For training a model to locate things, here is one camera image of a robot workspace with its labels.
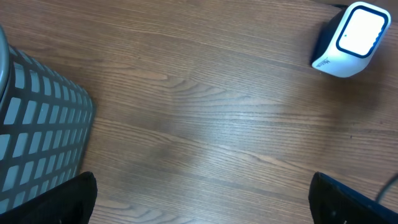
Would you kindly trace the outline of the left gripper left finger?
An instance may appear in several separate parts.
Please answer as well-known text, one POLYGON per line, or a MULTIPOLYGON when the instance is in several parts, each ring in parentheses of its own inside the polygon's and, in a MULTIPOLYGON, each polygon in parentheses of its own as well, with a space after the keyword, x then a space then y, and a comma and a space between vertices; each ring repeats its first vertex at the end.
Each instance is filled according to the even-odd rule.
POLYGON ((92 172, 80 175, 1 215, 1 224, 87 224, 98 188, 92 172))

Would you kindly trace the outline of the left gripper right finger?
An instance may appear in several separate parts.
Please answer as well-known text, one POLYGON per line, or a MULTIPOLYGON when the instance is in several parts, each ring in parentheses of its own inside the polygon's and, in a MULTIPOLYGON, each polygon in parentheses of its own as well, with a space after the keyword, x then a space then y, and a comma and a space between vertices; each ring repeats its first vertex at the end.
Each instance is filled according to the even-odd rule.
POLYGON ((386 192, 397 183, 394 175, 372 200, 332 177, 313 175, 308 201, 314 224, 397 224, 397 213, 381 205, 386 192))

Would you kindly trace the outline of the white barcode scanner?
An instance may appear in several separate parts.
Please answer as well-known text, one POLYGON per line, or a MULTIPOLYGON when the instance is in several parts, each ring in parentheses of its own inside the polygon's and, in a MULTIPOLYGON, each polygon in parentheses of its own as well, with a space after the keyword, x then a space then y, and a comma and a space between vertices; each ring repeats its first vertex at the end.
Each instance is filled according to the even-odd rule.
POLYGON ((311 66, 340 78, 363 71, 391 21, 383 8, 362 1, 352 3, 322 29, 311 66))

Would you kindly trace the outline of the grey plastic basket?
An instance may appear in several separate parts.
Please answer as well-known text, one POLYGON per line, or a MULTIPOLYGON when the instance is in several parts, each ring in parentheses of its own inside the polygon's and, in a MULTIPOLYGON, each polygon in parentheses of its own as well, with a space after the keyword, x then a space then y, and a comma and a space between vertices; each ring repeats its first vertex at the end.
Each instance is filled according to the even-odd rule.
POLYGON ((95 113, 86 90, 1 32, 1 213, 78 174, 95 113))

